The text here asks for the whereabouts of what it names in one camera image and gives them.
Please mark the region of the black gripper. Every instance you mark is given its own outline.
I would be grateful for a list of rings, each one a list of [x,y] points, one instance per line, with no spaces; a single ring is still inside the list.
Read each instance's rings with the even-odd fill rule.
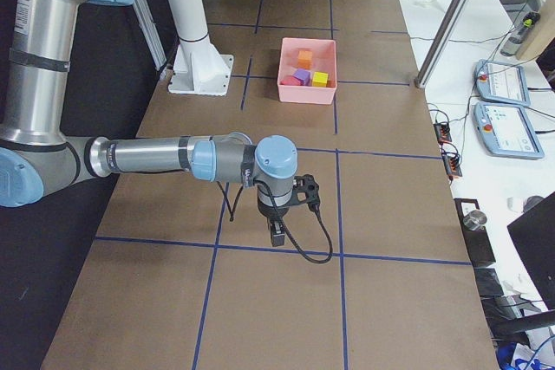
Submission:
[[[258,211],[267,218],[268,230],[272,246],[284,246],[286,234],[278,219],[284,217],[289,208],[287,206],[266,205],[261,200],[258,201]]]

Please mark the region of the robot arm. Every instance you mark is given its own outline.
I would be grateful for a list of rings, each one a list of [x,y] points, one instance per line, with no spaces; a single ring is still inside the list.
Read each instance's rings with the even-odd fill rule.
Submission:
[[[173,23],[167,0],[147,0],[165,28],[170,50]],[[146,41],[131,6],[84,5],[76,24],[75,70],[62,116],[62,131],[77,136],[131,139],[137,133],[155,87]],[[1,112],[8,85],[8,47],[16,0],[1,0]],[[1,207],[1,251],[46,250],[90,245],[116,184],[117,175],[93,179],[20,208]]]

